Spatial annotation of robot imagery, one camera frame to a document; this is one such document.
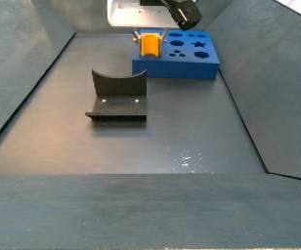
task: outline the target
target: black curved holder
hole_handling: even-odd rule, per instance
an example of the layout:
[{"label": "black curved holder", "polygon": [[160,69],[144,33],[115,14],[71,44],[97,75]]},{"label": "black curved holder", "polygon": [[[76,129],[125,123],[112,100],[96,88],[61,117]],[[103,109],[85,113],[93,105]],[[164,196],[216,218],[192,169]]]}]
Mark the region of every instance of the black curved holder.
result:
[{"label": "black curved holder", "polygon": [[127,77],[109,77],[93,70],[95,101],[91,119],[147,118],[147,72]]}]

